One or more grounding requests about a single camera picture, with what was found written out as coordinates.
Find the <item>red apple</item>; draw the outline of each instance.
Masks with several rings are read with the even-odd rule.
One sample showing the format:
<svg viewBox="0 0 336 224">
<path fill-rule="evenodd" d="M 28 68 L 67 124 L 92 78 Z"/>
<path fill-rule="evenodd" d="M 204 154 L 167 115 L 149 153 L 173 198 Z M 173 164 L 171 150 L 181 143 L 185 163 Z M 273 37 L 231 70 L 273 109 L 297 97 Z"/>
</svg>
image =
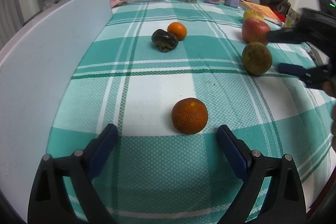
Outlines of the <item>red apple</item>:
<svg viewBox="0 0 336 224">
<path fill-rule="evenodd" d="M 270 27 L 265 22 L 256 18 L 248 18 L 243 23 L 241 34 L 246 43 L 260 42 L 267 45 L 266 33 L 270 30 Z"/>
</svg>

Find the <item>orange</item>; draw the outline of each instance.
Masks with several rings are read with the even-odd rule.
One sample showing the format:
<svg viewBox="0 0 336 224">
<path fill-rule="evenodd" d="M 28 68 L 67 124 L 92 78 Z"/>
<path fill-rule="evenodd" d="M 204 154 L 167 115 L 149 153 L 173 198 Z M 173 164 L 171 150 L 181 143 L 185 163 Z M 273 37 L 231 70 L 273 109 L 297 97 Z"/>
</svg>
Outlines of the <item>orange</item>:
<svg viewBox="0 0 336 224">
<path fill-rule="evenodd" d="M 178 40 L 183 40 L 187 36 L 187 29 L 179 22 L 171 23 L 167 28 L 167 32 L 175 35 Z"/>
<path fill-rule="evenodd" d="M 208 122 L 208 110 L 202 101 L 186 98 L 178 101 L 171 112 L 174 127 L 184 134 L 200 132 Z"/>
</svg>

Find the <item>orange book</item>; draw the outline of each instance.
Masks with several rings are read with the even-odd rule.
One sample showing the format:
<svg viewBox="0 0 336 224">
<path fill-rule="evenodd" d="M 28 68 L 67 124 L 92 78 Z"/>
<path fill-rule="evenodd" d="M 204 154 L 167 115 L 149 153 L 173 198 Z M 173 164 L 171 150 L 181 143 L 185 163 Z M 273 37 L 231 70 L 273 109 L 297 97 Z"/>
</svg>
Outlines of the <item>orange book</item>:
<svg viewBox="0 0 336 224">
<path fill-rule="evenodd" d="M 275 13 L 273 13 L 273 11 L 269 7 L 267 7 L 267 6 L 254 4 L 254 3 L 247 2 L 247 1 L 244 1 L 244 0 L 241 0 L 241 2 L 243 2 L 251 10 L 258 11 L 264 17 L 268 17 L 270 19 L 274 19 L 274 20 L 280 21 L 279 18 L 277 17 L 277 15 Z"/>
</svg>

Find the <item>white partition panel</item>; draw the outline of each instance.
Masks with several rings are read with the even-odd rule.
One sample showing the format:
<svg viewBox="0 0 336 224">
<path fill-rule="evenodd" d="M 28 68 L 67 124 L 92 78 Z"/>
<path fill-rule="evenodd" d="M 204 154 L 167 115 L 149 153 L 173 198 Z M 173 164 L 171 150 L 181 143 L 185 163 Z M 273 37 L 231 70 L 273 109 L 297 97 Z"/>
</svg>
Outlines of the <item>white partition panel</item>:
<svg viewBox="0 0 336 224">
<path fill-rule="evenodd" d="M 111 17 L 110 0 L 61 2 L 30 21 L 0 51 L 0 189 L 25 221 L 65 89 Z"/>
</svg>

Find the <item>checkered tablecloth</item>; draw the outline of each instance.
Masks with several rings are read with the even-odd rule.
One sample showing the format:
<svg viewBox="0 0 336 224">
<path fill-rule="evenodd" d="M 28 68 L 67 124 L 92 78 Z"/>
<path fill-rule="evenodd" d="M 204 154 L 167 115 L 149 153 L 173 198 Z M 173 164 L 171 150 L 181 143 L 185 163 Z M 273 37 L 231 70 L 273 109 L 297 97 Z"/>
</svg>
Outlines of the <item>checkered tablecloth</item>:
<svg viewBox="0 0 336 224">
<path fill-rule="evenodd" d="M 336 162 L 332 99 L 274 67 L 261 77 L 248 75 L 241 61 L 243 10 L 174 0 L 112 10 L 69 83 L 47 152 L 70 155 L 107 123 L 117 125 L 119 143 L 93 184 L 118 223 L 216 223 L 242 185 L 216 143 L 222 124 L 264 155 L 291 154 L 311 205 Z M 174 21 L 188 35 L 162 53 L 151 35 Z M 273 65 L 314 66 L 304 46 L 268 48 Z M 170 117 L 174 104 L 188 97 L 209 112 L 203 131 L 190 136 L 176 132 Z M 85 218 L 69 183 L 74 210 Z M 257 216 L 268 184 L 265 179 L 248 219 Z"/>
</svg>

